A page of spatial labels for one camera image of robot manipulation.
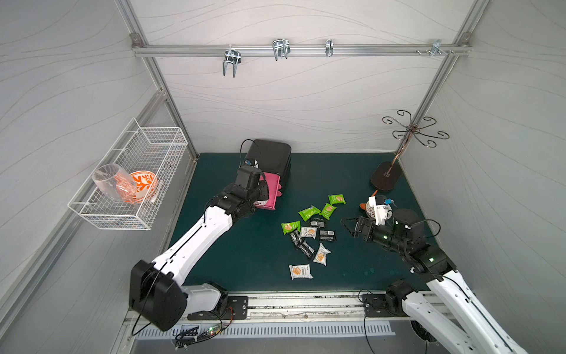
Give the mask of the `black cookie packet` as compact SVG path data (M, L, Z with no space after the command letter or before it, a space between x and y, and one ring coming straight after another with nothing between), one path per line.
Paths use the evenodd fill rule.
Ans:
M335 242L337 240L337 237L335 235L335 232L332 230L320 230L318 239L324 242Z
M295 230L290 233L291 240L293 241L293 246L297 249L302 244L302 239L299 233Z
M297 246L297 249L300 250L309 261L313 260L315 257L315 251L314 249L308 244L308 243L300 243Z
M326 221L323 218L312 218L310 220L310 227L324 229L326 227Z

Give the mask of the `black pink drawer cabinet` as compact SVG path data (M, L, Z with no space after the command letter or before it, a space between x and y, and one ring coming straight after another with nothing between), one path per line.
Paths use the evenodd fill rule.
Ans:
M257 201L259 209L275 210L282 196L291 167L292 148L284 142L253 140L244 162L259 168L267 178L269 199Z

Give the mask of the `white cookie packet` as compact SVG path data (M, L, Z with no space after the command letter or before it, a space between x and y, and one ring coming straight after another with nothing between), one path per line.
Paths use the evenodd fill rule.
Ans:
M316 227L302 227L299 233L300 239L316 239L318 229Z
M290 276L292 280L297 279L312 279L310 264L306 265L289 265Z
M316 252L312 261L314 263L321 264L323 266L327 266L327 258L328 258L328 255L331 254L331 253L332 252L329 249L327 249L327 247L325 247L323 243L320 243L318 251Z

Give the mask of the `white cookie packet front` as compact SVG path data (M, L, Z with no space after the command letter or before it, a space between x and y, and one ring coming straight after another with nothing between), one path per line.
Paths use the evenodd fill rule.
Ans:
M310 264L306 265L289 265L290 276L292 280L297 279L312 279Z

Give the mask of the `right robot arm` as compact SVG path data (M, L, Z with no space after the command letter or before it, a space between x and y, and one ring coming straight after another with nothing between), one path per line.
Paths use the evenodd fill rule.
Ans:
M410 209L397 209L391 218L384 224L363 216L340 222L352 237L398 254L452 316L437 311L405 280L387 287L381 308L395 316L410 317L450 353L524 353L483 306L454 262L439 246L428 243L424 219Z

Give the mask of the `orange spoon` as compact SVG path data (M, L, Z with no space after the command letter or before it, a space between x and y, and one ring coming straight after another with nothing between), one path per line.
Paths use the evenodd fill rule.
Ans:
M361 208L363 211L366 211L366 205L368 204L368 202L369 202L372 198L374 198L374 196L377 195L377 193L378 193L378 190L375 190L374 193L373 193L370 197L368 197L368 200L367 200L366 202L363 202L363 203L360 204L360 208Z

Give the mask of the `white patterned bowl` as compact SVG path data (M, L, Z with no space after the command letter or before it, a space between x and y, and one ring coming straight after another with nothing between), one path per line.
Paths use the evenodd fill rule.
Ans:
M366 214L374 221L376 226L383 226L387 220L392 217L392 209L386 204L372 204L368 202L366 205Z

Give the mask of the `green cookie packet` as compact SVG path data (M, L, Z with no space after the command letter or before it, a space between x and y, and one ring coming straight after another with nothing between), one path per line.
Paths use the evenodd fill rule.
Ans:
M313 216L319 215L321 213L320 209L315 206L310 206L306 209L299 211L299 215L304 221L309 221Z
M326 203L325 206L321 209L320 216L326 220L330 220L336 209L336 206Z
M281 224L281 228L282 228L284 235L290 234L294 231L299 232L301 230L301 227L302 227L302 225L301 225L300 221L293 221L293 222Z
M343 194L337 195L330 195L328 196L329 204L336 205L336 204L346 204L346 199Z

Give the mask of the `green cookie packet far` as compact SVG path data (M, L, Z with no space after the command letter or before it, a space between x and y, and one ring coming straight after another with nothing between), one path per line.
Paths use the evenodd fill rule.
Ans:
M329 204L336 205L336 204L346 204L346 199L343 194L337 195L330 195L328 196Z

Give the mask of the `green table mat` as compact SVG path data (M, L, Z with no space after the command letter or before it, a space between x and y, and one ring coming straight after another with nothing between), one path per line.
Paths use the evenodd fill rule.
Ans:
M360 205L373 192L370 178L387 154L295 153L290 172L273 210L259 209L237 221L208 249L186 279L188 286L214 282L229 291L382 291L397 280L423 290L400 256L374 243L352 237L343 218L362 215ZM281 225L297 221L308 207L323 207L331 195L346 201L332 214L328 227L337 239L327 244L326 265L314 263L312 278L294 280L291 265L305 255L294 248Z

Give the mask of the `black mug tree stand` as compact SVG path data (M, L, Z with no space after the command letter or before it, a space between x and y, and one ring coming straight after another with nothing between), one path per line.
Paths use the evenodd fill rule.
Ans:
M371 175L370 183L376 190L389 192L396 187L402 177L400 157L405 153L411 141L414 140L426 148L436 148L439 140L449 140L450 135L445 131L433 131L430 134L426 132L429 128L436 128L435 118L425 116L422 121L424 125L419 126L414 122L412 113L404 109L397 110L395 117L384 116L382 118L382 122L386 125L399 125L400 129L393 130L391 133L395 140L399 140L399 147L392 160L380 163Z

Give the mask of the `metal hook left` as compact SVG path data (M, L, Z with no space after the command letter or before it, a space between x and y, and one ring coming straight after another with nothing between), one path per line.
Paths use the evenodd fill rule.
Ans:
M235 49L229 49L225 51L224 61L223 61L223 76L227 75L228 68L232 69L232 77L234 78L237 73L237 67L241 64L242 56L241 53Z

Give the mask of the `metal hook middle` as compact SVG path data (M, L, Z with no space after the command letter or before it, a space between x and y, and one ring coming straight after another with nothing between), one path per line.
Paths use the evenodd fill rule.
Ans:
M275 61L278 61L280 58L288 59L290 42L287 39L277 39L272 42L272 49Z

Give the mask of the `metal hook small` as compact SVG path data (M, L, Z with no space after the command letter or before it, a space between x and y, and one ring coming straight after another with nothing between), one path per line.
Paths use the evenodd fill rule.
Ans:
M331 58L333 57L333 53L334 53L334 41L332 39L328 39L326 40L325 43L325 56L327 58Z

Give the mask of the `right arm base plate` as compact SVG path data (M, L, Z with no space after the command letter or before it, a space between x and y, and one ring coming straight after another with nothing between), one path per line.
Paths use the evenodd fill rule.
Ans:
M364 316L368 318L397 317L393 307L388 303L386 294L361 294L358 296L362 303Z

